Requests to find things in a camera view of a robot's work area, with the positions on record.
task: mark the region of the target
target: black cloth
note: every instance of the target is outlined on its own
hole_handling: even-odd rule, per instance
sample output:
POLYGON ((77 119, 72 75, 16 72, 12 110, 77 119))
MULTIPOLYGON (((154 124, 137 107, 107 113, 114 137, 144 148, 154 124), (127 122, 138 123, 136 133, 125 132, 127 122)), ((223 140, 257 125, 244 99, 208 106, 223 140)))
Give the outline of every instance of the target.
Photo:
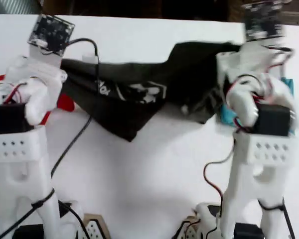
POLYGON ((189 119, 206 123, 222 104, 217 86, 216 54, 239 51, 230 43, 176 44, 163 63, 102 63, 99 94, 95 65, 64 59, 68 73, 63 92, 108 131, 132 141, 163 106, 181 107, 189 119))

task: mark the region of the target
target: dark background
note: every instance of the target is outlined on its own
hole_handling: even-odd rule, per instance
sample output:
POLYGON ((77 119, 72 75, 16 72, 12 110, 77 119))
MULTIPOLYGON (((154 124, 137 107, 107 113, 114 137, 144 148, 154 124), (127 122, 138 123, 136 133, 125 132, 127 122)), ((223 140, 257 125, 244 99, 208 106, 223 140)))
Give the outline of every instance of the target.
MULTIPOLYGON (((89 16, 242 21, 241 5, 254 0, 45 0, 44 12, 89 16)), ((283 23, 299 25, 299 0, 283 8, 283 23)))

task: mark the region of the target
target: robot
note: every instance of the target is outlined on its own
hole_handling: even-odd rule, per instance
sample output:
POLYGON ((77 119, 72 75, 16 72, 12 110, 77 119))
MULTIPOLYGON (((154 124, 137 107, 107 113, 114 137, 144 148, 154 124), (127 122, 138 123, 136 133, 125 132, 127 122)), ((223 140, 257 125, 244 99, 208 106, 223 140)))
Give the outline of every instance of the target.
MULTIPOLYGON (((229 183, 222 194, 205 178, 219 192, 221 204, 198 204, 196 220, 183 224, 175 239, 280 239, 284 217, 290 238, 295 238, 284 204, 284 189, 294 162, 292 132, 297 123, 294 98, 281 81, 283 66, 293 51, 280 46, 281 26, 273 22, 273 11, 279 9, 279 4, 261 2, 245 6, 250 13, 245 24, 247 42, 239 52, 222 52, 216 56, 223 101, 237 114, 229 183), (261 17, 251 13, 271 18, 260 22, 261 17), (254 176, 255 166, 263 168, 258 176, 254 176), (237 223, 252 200, 258 200, 262 208, 260 228, 237 223)), ((230 156, 212 163, 223 163, 230 156)))
MULTIPOLYGON (((201 203, 195 209, 197 239, 280 238, 280 223, 286 216, 283 192, 293 163, 294 139, 290 132, 296 126, 296 114, 289 88, 272 70, 283 66, 292 50, 279 46, 281 29, 268 14, 272 13, 268 9, 276 11, 278 4, 262 6, 267 9, 270 27, 262 23, 265 27, 253 31, 260 23, 251 21, 251 26, 246 24, 247 42, 240 51, 217 55, 222 97, 237 114, 239 130, 234 134, 234 158, 221 204, 201 203), (264 167, 258 177, 253 176, 254 165, 264 167), (259 200, 263 210, 260 228, 236 223, 253 199, 259 200)), ((260 5, 247 8, 253 14, 261 9, 260 5)), ((38 211, 46 239, 71 239, 80 231, 76 218, 68 213, 72 209, 83 217, 76 202, 71 202, 67 213, 60 216, 62 204, 54 194, 47 165, 45 129, 39 125, 46 112, 55 108, 67 78, 59 67, 73 28, 58 18, 40 16, 29 39, 30 56, 17 58, 0 82, 0 239, 15 238, 16 227, 11 229, 11 225, 16 222, 21 197, 31 201, 32 211, 38 211), (18 168, 15 163, 25 167, 18 168)), ((89 61, 98 62, 97 50, 89 61)))
POLYGON ((40 15, 28 41, 29 57, 17 57, 0 81, 0 239, 31 237, 27 231, 32 228, 26 235, 15 230, 34 211, 42 219, 41 234, 31 238, 43 238, 43 232, 46 239, 83 237, 82 225, 70 213, 82 220, 81 207, 75 201, 58 201, 54 193, 45 127, 39 125, 56 107, 67 78, 60 64, 73 29, 69 22, 40 15), (21 198, 28 199, 32 209, 17 220, 21 198))

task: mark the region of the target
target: white table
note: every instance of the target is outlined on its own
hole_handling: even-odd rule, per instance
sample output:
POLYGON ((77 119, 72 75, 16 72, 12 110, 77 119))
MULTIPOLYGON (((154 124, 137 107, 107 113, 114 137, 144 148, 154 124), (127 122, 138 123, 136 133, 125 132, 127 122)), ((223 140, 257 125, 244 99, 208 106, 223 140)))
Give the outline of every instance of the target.
MULTIPOLYGON (((103 62, 161 62, 175 43, 184 41, 243 42, 238 23, 65 16, 76 24, 72 39, 94 39, 103 62)), ((0 74, 19 54, 28 53, 27 39, 34 15, 0 15, 0 74)), ((286 46, 296 50, 287 76, 296 82, 299 116, 299 26, 286 27, 286 46)), ((66 50, 65 57, 81 59, 88 43, 66 50)), ((166 107, 128 143, 92 122, 59 166, 53 183, 61 199, 78 200, 84 211, 102 214, 114 239, 169 239, 199 202, 218 202, 217 193, 202 176, 210 160, 223 159, 232 146, 228 130, 215 117, 205 126, 173 115, 166 107)), ((87 119, 78 110, 56 110, 47 124, 51 166, 87 119)), ((295 167, 286 188, 286 205, 299 239, 299 142, 295 167)), ((230 162, 213 167, 211 180, 226 189, 230 162)), ((258 222, 256 202, 246 217, 258 222)))

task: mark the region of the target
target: blue object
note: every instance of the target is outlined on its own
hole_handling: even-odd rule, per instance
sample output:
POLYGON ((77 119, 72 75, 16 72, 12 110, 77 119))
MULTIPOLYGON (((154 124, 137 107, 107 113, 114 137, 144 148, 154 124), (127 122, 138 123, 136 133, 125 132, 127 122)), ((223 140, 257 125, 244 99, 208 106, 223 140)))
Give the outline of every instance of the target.
MULTIPOLYGON (((294 81, 293 79, 287 79, 285 77, 281 78, 281 81, 284 82, 289 88, 294 95, 294 81)), ((221 121, 223 124, 235 126, 234 123, 234 118, 236 117, 236 113, 233 112, 230 108, 228 108, 225 104, 221 107, 221 121)))

